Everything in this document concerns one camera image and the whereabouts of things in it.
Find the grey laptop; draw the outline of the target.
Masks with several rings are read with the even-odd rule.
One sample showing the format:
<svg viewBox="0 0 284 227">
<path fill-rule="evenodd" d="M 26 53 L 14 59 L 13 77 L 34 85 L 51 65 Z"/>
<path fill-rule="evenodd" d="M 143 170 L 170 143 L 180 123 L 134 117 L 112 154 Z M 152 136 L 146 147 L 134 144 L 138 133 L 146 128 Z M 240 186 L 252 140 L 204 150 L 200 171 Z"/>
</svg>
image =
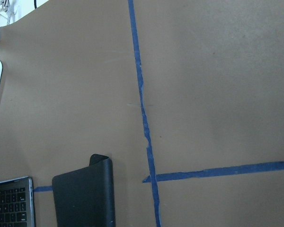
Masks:
<svg viewBox="0 0 284 227">
<path fill-rule="evenodd" d="M 0 227 L 34 227 L 33 181 L 29 176 L 0 182 Z"/>
</svg>

